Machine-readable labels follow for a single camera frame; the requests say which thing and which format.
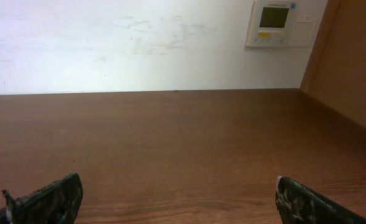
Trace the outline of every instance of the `wooden panel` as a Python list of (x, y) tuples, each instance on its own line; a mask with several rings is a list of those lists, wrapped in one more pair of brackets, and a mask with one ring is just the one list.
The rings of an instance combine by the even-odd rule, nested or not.
[(319, 62), (323, 56), (325, 45), (333, 26), (334, 18), (339, 8), (340, 1), (341, 0), (328, 0), (326, 4), (325, 12), (321, 21), (321, 25), (319, 26), (313, 51), (311, 52), (306, 72), (304, 74), (303, 80), (301, 81), (300, 89), (305, 93), (308, 93), (309, 89), (311, 88), (311, 83), (314, 79), (315, 73), (317, 72)]
[(298, 90), (0, 96), (0, 190), (70, 172), (77, 224), (281, 223), (281, 174), (366, 216), (366, 130)]
[(366, 127), (366, 0), (341, 2), (309, 94)]

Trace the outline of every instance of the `yellow label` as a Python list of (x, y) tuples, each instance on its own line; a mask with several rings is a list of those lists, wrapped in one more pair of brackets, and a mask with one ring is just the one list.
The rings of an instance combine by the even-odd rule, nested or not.
[(258, 37), (270, 37), (270, 33), (258, 33)]

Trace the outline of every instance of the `brown wooden side panel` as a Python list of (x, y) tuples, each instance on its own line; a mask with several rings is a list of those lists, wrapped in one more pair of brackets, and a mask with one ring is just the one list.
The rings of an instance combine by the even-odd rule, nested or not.
[(308, 93), (366, 127), (366, 0), (341, 1)]

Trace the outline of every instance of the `thermostat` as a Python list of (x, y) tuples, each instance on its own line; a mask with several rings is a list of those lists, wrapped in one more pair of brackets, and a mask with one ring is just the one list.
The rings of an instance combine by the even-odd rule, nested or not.
[(286, 47), (296, 17), (296, 1), (256, 0), (252, 8), (246, 45)]

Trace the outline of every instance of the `white wall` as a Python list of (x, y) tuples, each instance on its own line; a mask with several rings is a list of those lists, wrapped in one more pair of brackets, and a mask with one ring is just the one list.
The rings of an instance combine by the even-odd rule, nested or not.
[(311, 47), (245, 50), (252, 4), (0, 0), (0, 94), (299, 87)]

